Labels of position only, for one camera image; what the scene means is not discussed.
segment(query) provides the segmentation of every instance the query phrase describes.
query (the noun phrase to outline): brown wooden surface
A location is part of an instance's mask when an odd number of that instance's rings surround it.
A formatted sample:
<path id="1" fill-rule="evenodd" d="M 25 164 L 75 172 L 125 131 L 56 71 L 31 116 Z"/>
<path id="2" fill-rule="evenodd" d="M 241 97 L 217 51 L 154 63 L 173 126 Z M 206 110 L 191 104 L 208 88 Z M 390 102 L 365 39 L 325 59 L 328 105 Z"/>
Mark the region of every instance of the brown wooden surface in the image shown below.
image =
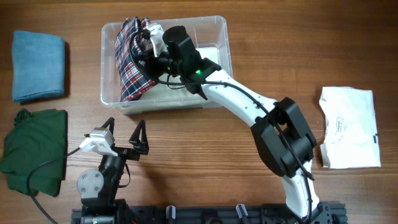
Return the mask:
<path id="1" fill-rule="evenodd" d="M 283 203 L 280 178 L 261 162 L 250 129 L 224 108 L 173 110 L 123 116 L 100 103 L 101 28 L 126 17 L 172 19 L 221 15 L 228 23 L 234 77 L 278 100 L 293 98 L 319 143 L 325 119 L 323 86 L 372 90 L 381 169 L 323 169 L 319 147 L 312 171 L 321 200 L 347 206 L 350 223 L 396 223 L 398 213 L 398 7 L 388 1 L 139 1 L 0 6 L 0 145 L 22 107 L 69 114 L 69 151 L 83 134 L 116 118 L 117 144 L 126 144 L 147 121 L 150 151 L 128 162 L 132 181 L 117 197 L 130 205 L 259 205 Z M 68 96 L 21 106 L 13 103 L 11 43 L 14 30 L 63 37 L 70 46 Z M 76 179 L 101 157 L 78 152 L 67 162 L 56 198 L 37 196 L 58 222 L 80 208 Z M 31 199 L 8 189 L 0 175 L 0 223 L 47 223 Z"/>

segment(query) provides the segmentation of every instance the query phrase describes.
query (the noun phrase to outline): plaid shirt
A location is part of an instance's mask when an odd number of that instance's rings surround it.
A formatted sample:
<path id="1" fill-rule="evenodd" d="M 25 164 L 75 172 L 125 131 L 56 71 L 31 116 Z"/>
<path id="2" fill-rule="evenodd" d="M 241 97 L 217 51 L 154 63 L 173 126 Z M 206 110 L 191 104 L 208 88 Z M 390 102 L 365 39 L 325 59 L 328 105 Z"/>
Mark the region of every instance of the plaid shirt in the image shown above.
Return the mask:
<path id="1" fill-rule="evenodd" d="M 148 80 L 143 74 L 138 72 L 129 56 L 131 51 L 134 55 L 139 55 L 146 50 L 148 41 L 142 38 L 141 35 L 135 36 L 131 50 L 129 49 L 129 43 L 131 36 L 138 31 L 139 27 L 143 29 L 149 24 L 150 20 L 148 18 L 144 18 L 142 22 L 138 17 L 133 20 L 126 19 L 116 37 L 114 46 L 116 49 L 116 67 L 120 74 L 120 101 L 139 100 L 143 93 L 156 86 L 155 82 Z"/>

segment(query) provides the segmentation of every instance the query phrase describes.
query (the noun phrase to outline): clear plastic container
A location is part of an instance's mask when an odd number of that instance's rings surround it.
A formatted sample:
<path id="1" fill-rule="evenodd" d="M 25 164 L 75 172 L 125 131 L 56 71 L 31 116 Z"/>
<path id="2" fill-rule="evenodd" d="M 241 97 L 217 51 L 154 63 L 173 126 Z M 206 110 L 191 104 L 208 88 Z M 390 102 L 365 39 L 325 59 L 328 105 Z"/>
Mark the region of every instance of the clear plastic container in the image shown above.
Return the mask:
<path id="1" fill-rule="evenodd" d="M 187 33 L 196 48 L 216 47 L 218 63 L 223 70 L 233 77 L 231 55 L 229 53 L 228 32 L 226 21 L 221 16 L 196 17 L 185 19 L 166 19 L 157 22 L 167 30 L 173 26 L 185 26 Z M 122 22 L 106 24 L 102 28 L 101 41 L 101 102 L 107 107 L 118 109 L 123 114 L 141 113 L 151 110 L 167 110 L 175 108 L 212 108 L 220 105 L 204 100 L 199 95 L 183 98 L 167 98 L 156 100 L 137 100 L 120 102 L 120 78 L 115 62 L 114 42 L 120 31 Z"/>

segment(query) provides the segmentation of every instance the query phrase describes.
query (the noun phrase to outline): white folded cloth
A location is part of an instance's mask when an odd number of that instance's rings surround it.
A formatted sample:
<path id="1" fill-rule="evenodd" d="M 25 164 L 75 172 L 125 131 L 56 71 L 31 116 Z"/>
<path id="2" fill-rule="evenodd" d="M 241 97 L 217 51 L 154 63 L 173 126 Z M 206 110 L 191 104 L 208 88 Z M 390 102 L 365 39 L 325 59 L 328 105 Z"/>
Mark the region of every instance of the white folded cloth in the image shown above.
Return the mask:
<path id="1" fill-rule="evenodd" d="M 323 166 L 333 169 L 380 167 L 380 149 L 371 90 L 323 87 L 319 104 L 326 117 Z"/>

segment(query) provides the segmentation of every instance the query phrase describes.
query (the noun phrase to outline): blue folded cloth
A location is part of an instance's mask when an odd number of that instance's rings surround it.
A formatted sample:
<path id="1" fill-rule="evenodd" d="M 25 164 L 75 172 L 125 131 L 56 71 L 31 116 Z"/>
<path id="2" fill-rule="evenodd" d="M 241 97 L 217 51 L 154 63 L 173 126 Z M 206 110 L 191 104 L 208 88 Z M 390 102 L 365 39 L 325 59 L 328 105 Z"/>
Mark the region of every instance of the blue folded cloth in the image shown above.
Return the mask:
<path id="1" fill-rule="evenodd" d="M 61 37 L 14 31 L 12 64 L 14 102 L 63 96 L 65 42 Z"/>

